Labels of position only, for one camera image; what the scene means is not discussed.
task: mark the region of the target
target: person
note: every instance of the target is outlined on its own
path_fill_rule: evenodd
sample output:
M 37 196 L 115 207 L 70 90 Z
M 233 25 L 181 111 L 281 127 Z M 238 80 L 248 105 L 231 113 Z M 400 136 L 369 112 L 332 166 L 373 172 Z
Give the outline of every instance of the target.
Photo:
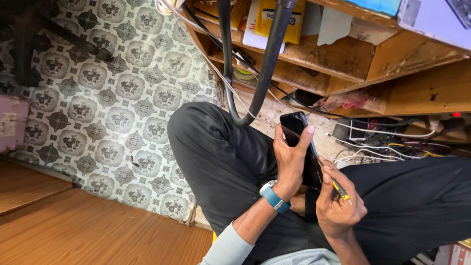
M 296 147 L 206 102 L 176 110 L 168 123 L 175 159 L 218 239 L 202 265 L 401 264 L 420 252 L 471 237 L 471 163 L 431 157 L 338 170 L 322 159 L 322 189 L 295 196 L 314 127 Z M 335 197 L 332 178 L 352 205 Z M 278 213 L 259 194 L 291 209 Z

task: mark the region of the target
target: screwdriver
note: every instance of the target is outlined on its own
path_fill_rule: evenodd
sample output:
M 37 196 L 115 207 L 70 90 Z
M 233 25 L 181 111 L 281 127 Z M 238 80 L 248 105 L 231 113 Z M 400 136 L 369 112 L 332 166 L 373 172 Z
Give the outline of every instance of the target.
M 321 164 L 321 166 L 324 166 L 324 164 L 322 163 L 322 161 L 317 157 L 316 155 L 316 159 L 319 161 L 319 163 Z M 335 189 L 339 192 L 340 196 L 343 198 L 343 200 L 348 200 L 350 205 L 352 205 L 352 202 L 350 201 L 350 196 L 345 192 L 345 190 L 342 188 L 342 186 L 340 186 L 340 184 L 334 179 L 332 178 L 332 184 L 333 186 L 335 187 Z

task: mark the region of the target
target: phone screen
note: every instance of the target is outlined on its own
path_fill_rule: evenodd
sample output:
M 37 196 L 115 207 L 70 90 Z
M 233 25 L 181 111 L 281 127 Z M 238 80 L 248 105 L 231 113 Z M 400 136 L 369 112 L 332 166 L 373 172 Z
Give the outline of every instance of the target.
M 306 116 L 303 112 L 285 114 L 280 116 L 280 122 L 288 146 L 295 147 L 299 142 L 302 131 L 306 126 L 308 126 Z M 303 185 L 311 186 L 320 190 L 322 186 L 322 171 L 317 161 L 317 153 L 313 141 L 311 141 L 311 144 L 306 150 L 302 176 Z

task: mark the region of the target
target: hand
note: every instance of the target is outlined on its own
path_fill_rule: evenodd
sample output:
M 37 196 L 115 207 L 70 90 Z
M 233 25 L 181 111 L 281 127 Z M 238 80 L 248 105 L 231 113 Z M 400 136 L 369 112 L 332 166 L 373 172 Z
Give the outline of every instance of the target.
M 289 201 L 296 194 L 302 183 L 304 158 L 306 157 L 306 150 L 312 141 L 313 134 L 314 126 L 306 126 L 301 134 L 298 145 L 289 147 L 285 139 L 283 139 L 281 124 L 277 124 L 275 127 L 273 149 L 275 150 L 276 161 L 278 163 L 278 182 L 273 187 L 273 191 L 283 201 Z
M 365 208 L 365 203 L 355 190 L 355 185 L 347 176 L 340 172 L 329 160 L 321 156 L 319 156 L 319 159 L 324 164 L 324 166 L 321 166 L 324 182 L 316 202 L 319 225 L 328 240 L 347 240 L 353 234 L 353 225 L 360 222 L 368 211 Z M 332 184 L 332 178 L 350 196 L 352 205 L 341 198 L 340 195 L 332 199 L 333 192 L 338 193 Z

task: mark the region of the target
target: blue watch strap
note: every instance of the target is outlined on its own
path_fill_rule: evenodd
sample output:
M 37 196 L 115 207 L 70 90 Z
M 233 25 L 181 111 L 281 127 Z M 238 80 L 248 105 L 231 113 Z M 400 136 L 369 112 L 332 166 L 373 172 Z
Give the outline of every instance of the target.
M 265 197 L 267 202 L 279 213 L 284 213 L 291 207 L 290 202 L 284 202 L 281 198 L 271 189 L 267 187 L 263 192 L 262 196 Z

